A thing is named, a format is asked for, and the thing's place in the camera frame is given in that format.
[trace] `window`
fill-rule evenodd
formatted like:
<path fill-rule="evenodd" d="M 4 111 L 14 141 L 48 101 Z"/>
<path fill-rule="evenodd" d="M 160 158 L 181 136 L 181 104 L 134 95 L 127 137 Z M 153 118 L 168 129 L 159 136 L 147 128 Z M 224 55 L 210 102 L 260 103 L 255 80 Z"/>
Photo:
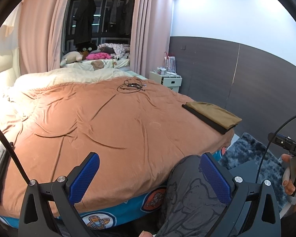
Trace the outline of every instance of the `window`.
<path fill-rule="evenodd" d="M 66 20 L 65 50 L 66 52 L 75 51 L 73 38 L 75 33 L 76 21 L 74 15 L 79 7 L 81 0 L 71 0 Z M 92 23 L 92 43 L 99 45 L 100 43 L 113 42 L 130 44 L 130 35 L 120 34 L 119 24 L 109 25 L 105 23 L 105 16 L 110 12 L 113 0 L 94 0 L 96 11 L 94 13 L 94 21 Z M 117 6 L 123 6 L 126 0 L 118 0 Z"/>

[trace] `bed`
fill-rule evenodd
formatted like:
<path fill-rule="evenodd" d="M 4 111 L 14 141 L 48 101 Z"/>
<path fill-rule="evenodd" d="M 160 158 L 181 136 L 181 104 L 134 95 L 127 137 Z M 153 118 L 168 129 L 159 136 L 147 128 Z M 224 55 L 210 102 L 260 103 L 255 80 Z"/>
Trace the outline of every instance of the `bed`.
<path fill-rule="evenodd" d="M 105 229 L 152 212 L 165 193 L 171 169 L 183 157 L 228 147 L 234 135 L 221 135 L 182 108 L 192 101 L 151 80 L 144 91 L 125 94 L 131 79 L 118 69 L 87 72 L 64 68 L 24 75 L 4 93 L 0 128 L 31 179 L 56 180 L 89 152 L 100 169 L 82 202 L 75 205 L 91 228 Z M 10 161 L 0 204 L 0 220 L 18 227 L 26 183 Z M 51 203 L 54 216 L 59 216 Z"/>
<path fill-rule="evenodd" d="M 120 69 L 122 71 L 128 71 L 130 67 L 130 59 L 120 59 L 120 60 L 115 60 L 115 59 L 109 59 L 109 60 L 98 60 L 102 61 L 104 64 L 105 69 L 110 69 L 110 68 L 115 68 L 115 69 Z M 92 66 L 93 61 L 79 61 L 79 62 L 74 62 L 70 64 L 66 64 L 67 68 L 74 68 L 74 69 L 83 69 L 87 71 L 94 71 L 94 68 Z"/>

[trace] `tangled cable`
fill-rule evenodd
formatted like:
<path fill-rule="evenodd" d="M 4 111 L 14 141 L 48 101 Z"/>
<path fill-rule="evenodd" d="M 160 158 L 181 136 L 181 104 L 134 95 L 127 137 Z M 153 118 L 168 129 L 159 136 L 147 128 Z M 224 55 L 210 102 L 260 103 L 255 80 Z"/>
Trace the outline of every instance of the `tangled cable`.
<path fill-rule="evenodd" d="M 124 84 L 120 85 L 116 90 L 121 93 L 135 93 L 139 91 L 145 91 L 144 85 L 139 79 L 139 83 L 134 82 L 133 79 L 127 79 L 124 81 Z"/>

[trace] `metal screw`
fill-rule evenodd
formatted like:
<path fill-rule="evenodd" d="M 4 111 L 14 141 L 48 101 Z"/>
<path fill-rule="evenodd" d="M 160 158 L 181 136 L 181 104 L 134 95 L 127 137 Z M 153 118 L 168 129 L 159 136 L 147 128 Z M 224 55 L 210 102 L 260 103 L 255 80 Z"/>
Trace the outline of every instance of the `metal screw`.
<path fill-rule="evenodd" d="M 264 180 L 264 184 L 265 184 L 266 186 L 270 186 L 270 185 L 271 185 L 271 182 L 270 182 L 269 180 Z"/>
<path fill-rule="evenodd" d="M 65 176 L 60 176 L 57 178 L 57 182 L 62 183 L 63 181 L 65 181 L 66 177 Z"/>
<path fill-rule="evenodd" d="M 234 180 L 237 182 L 237 183 L 242 183 L 242 178 L 240 177 L 240 176 L 236 176 L 235 178 L 234 178 Z"/>
<path fill-rule="evenodd" d="M 36 181 L 35 180 L 31 180 L 30 183 L 29 183 L 29 186 L 33 186 L 34 184 L 36 184 Z"/>

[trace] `dark gray wall panel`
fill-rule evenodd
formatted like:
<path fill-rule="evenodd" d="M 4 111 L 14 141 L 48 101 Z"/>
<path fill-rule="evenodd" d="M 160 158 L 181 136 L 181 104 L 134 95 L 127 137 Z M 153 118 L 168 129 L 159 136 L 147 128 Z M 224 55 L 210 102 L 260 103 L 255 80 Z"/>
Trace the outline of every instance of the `dark gray wall panel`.
<path fill-rule="evenodd" d="M 195 61 L 195 41 L 197 38 L 191 37 L 171 37 L 169 53 L 175 55 L 176 72 L 182 76 L 182 85 L 179 92 L 188 95 L 194 61 Z"/>
<path fill-rule="evenodd" d="M 241 44 L 226 109 L 243 119 L 238 135 L 247 132 L 266 145 L 268 133 L 296 114 L 296 66 Z M 296 119 L 281 133 L 296 140 Z M 270 150 L 276 156 L 284 152 L 274 145 Z"/>
<path fill-rule="evenodd" d="M 218 39 L 171 37 L 169 52 L 182 76 L 180 93 L 225 107 L 238 49 L 238 43 Z"/>
<path fill-rule="evenodd" d="M 197 38 L 195 61 L 188 95 L 196 100 L 225 107 L 234 77 L 239 44 Z"/>

